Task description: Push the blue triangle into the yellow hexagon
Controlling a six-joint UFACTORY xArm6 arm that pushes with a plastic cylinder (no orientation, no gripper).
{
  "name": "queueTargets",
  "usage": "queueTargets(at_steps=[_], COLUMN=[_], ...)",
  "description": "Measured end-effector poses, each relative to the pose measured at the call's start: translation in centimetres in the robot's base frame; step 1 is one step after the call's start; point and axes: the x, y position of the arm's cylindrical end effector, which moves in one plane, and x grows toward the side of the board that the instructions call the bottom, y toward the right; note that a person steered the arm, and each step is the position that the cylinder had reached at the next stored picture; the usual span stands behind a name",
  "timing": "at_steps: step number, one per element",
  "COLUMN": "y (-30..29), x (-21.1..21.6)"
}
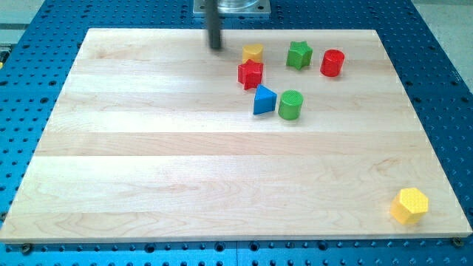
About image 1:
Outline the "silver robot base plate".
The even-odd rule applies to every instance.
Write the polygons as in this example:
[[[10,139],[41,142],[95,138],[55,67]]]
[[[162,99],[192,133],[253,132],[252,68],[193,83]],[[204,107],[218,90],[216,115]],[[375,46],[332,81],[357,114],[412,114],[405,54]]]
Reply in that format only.
[[[218,0],[222,16],[269,16],[270,0]]]

